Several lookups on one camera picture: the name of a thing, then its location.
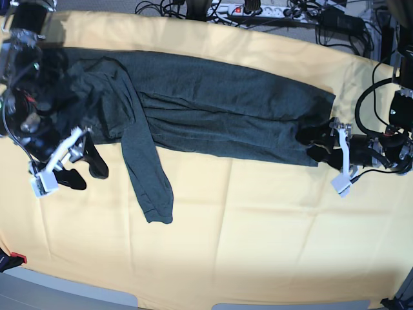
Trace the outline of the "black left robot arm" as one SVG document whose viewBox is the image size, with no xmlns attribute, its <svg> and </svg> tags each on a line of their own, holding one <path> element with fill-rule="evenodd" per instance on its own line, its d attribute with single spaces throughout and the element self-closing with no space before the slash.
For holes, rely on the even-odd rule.
<svg viewBox="0 0 413 310">
<path fill-rule="evenodd" d="M 399 24 L 396 53 L 399 64 L 390 78 L 373 82 L 356 101 L 354 111 L 361 134 L 351 134 L 351 125 L 338 118 L 318 127 L 301 129 L 297 140 L 307 145 L 307 154 L 340 171 L 339 180 L 356 182 L 366 172 L 404 175 L 412 170 L 412 1 L 387 1 Z M 361 105 L 369 94 L 388 84 L 399 86 L 392 99 L 384 132 L 368 129 L 361 121 Z"/>
</svg>

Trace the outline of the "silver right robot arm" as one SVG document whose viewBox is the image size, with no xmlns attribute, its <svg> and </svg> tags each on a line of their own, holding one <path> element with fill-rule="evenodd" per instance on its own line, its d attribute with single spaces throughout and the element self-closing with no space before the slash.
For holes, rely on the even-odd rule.
<svg viewBox="0 0 413 310">
<path fill-rule="evenodd" d="M 119 143 L 132 187 L 144 204 L 169 204 L 172 186 L 158 147 L 219 157 L 313 167 L 301 129 L 329 120 L 334 95 L 255 70 L 146 51 L 46 48 L 51 9 L 14 5 L 1 50 L 1 133 L 28 155 L 32 188 L 86 189 L 65 162 L 85 161 L 106 179 L 100 144 Z"/>
</svg>

